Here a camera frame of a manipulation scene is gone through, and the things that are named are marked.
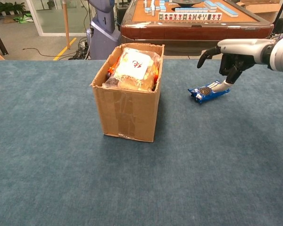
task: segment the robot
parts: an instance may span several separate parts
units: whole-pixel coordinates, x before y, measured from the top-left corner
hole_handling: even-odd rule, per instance
[[[91,29],[87,30],[92,60],[104,60],[120,45],[121,33],[115,29],[114,0],[88,0],[96,8]]]
[[[220,83],[215,81],[201,88],[189,89],[195,101],[202,103],[219,97],[230,91],[243,71],[255,64],[267,65],[273,71],[283,72],[283,39],[225,39],[217,46],[204,52],[197,68],[201,68],[206,59],[223,54],[219,73],[227,76]]]

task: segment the blue carpet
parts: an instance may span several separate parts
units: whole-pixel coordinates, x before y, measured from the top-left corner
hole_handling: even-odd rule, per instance
[[[102,64],[0,62],[0,226],[283,226],[283,73],[198,105],[220,61],[166,60],[149,144],[102,135]]]

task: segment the table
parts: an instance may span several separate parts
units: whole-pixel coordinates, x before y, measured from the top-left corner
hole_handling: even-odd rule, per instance
[[[220,61],[165,60],[154,143],[104,136],[103,61],[0,62],[0,225],[283,226],[283,73],[199,105]]]
[[[230,0],[212,0],[212,2],[221,2],[236,12],[238,17],[231,17],[218,8],[216,13],[222,14],[221,20],[189,21],[189,15],[193,18],[195,13],[185,13],[187,14],[185,20],[160,20],[160,11],[156,11],[155,16],[146,14],[143,0],[133,0],[121,24],[122,42],[164,43],[184,49],[212,46],[223,39],[265,38],[271,34],[273,30],[271,22],[258,17]],[[159,0],[155,0],[155,6],[159,6]],[[178,5],[166,2],[165,7],[166,13],[164,14],[174,15],[173,9]],[[193,7],[203,8],[205,5],[202,2]]]

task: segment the snack bag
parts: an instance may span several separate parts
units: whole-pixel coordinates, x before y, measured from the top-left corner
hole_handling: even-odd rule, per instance
[[[160,61],[155,52],[125,48],[113,74],[102,86],[152,91],[158,79]]]

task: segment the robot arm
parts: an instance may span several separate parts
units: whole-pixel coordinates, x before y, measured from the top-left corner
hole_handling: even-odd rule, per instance
[[[201,68],[206,59],[223,54],[219,73],[227,76],[226,80],[213,87],[214,92],[221,92],[231,87],[243,71],[255,64],[268,65],[274,71],[283,72],[283,39],[226,39],[207,50],[199,59],[197,68]]]

